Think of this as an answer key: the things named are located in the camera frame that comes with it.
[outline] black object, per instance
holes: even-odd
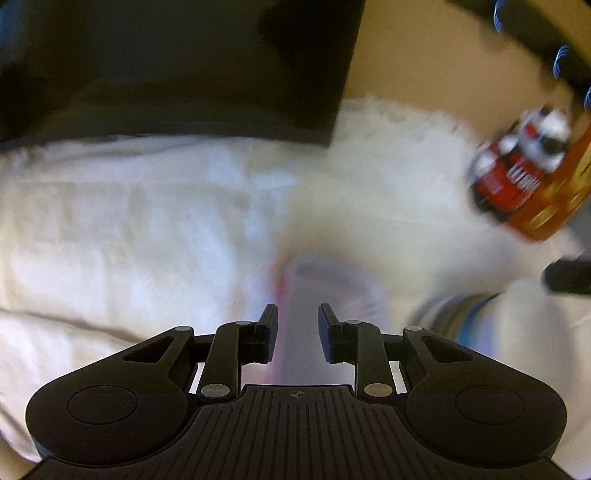
[[[46,385],[27,408],[45,460],[26,478],[570,478],[550,460],[566,409],[542,382],[419,327],[339,322],[324,304],[325,357],[355,364],[355,390],[239,393],[241,365],[270,361],[276,331],[274,306],[214,336],[177,327]]]
[[[556,78],[566,80],[591,106],[591,64],[569,40],[528,0],[449,0],[506,32],[536,54]]]
[[[591,295],[591,261],[562,258],[544,270],[544,282],[555,293]]]
[[[195,133],[326,145],[363,4],[7,0],[0,150]]]

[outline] red label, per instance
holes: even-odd
[[[540,186],[542,171],[520,153],[499,157],[494,168],[477,183],[490,204],[502,212],[521,207]]]

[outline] white towel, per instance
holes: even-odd
[[[434,297],[501,291],[575,253],[568,231],[528,244],[473,212],[475,146],[451,118],[366,99],[345,102],[328,150],[151,137],[6,156],[0,307],[37,317],[0,318],[0,432],[36,459],[36,388],[172,326],[256,319],[301,252],[376,277],[388,333]]]

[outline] beige wall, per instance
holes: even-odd
[[[591,8],[533,1],[591,58]],[[565,109],[578,132],[591,120],[538,57],[445,0],[366,0],[346,95],[367,93],[443,110],[483,136],[547,102]]]

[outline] blue cable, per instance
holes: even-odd
[[[554,65],[552,66],[552,72],[554,73],[554,78],[556,80],[558,80],[560,77],[560,65],[559,65],[558,61],[562,57],[566,57],[569,54],[569,50],[570,50],[570,45],[562,45],[558,49],[558,52],[556,53],[556,58],[554,59]]]
[[[587,92],[587,96],[583,102],[583,107],[585,110],[589,110],[591,108],[591,87],[589,87],[589,91]]]
[[[504,5],[505,5],[504,0],[496,0],[495,12],[492,16],[492,21],[495,24],[495,29],[497,30],[497,32],[503,31],[503,24],[501,23],[501,20],[499,20],[499,10],[501,8],[503,8]]]

